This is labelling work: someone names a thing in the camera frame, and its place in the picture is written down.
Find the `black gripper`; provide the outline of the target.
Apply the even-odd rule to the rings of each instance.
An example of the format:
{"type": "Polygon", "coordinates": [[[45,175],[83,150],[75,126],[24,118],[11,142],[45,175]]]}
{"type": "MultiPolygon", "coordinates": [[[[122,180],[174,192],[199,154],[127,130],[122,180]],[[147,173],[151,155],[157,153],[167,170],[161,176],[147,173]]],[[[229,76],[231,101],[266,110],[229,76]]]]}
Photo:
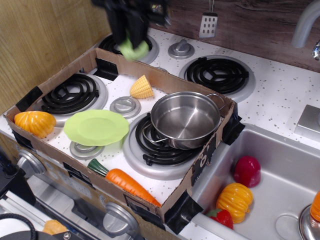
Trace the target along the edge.
{"type": "Polygon", "coordinates": [[[169,0],[92,0],[96,6],[107,9],[108,22],[117,45],[127,39],[123,11],[136,13],[128,19],[127,30],[132,48],[138,48],[146,39],[149,21],[158,26],[171,25],[172,9],[169,0]]]}

